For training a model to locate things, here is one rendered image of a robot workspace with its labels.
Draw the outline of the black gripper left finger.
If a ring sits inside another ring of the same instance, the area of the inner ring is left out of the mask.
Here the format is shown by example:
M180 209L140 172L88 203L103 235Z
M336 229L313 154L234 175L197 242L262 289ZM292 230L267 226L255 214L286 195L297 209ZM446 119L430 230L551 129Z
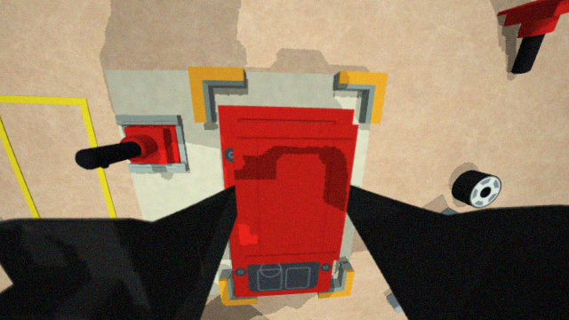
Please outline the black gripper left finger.
M25 278L115 278L140 320L200 320L236 221L235 185L159 220L0 221L0 265Z

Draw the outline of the black toy car wheel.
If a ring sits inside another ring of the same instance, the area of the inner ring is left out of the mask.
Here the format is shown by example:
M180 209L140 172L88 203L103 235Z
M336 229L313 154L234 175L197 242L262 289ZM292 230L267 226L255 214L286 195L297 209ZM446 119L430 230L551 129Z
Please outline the black toy car wheel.
M463 172L456 178L452 188L454 199L477 209L490 205L500 191L499 177L480 171Z

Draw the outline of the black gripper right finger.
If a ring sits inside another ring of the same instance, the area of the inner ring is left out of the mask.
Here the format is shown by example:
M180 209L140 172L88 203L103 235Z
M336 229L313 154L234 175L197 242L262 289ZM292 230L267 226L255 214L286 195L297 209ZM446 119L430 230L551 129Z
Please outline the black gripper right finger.
M346 214L408 320L457 320L504 239L569 236L569 205L445 215L350 185Z

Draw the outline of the yellow rectangular outline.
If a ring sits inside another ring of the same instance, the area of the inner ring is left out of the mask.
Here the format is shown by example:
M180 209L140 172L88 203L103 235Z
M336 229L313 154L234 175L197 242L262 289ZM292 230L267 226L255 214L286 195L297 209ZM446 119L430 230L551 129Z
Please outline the yellow rectangular outline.
M3 96L0 95L0 102L3 103L27 103L27 104L54 104L54 105L80 105L81 108L81 112L83 114L83 118L84 118L84 126L85 129L87 131L88 134L88 138L89 138L89 143L90 143L90 147L91 148L97 148L97 138L95 135L95 131L93 129L92 126L92 117L87 105L87 99L86 98L82 98L82 99L78 99L78 98L65 98L65 97L40 97L40 96L16 96L16 95L10 95L10 96ZM14 154L13 150L12 150L12 144L9 141L9 137L6 134L6 130L4 128L4 123L1 119L0 116L0 138L3 142L4 148L5 148L5 152L9 157L9 161L12 165L12 169L16 175L16 178L20 184L20 188L23 192L23 195L28 203L28 207L33 215L34 218L40 218L39 212L35 206L34 200L32 198L32 195L30 194L29 190L28 190L28 185L24 179L24 176L22 174L22 171L20 169L19 163L16 159L16 155ZM102 168L97 168L97 173L99 175L99 179L100 179L100 184L103 190L103 194L105 196L106 202L107 202L107 206L108 206L108 214L110 219L116 219L116 210L115 210L115 206L112 200L112 197L110 195L110 191L109 191L109 187L108 187L108 182L107 182L107 178L104 172L104 169Z

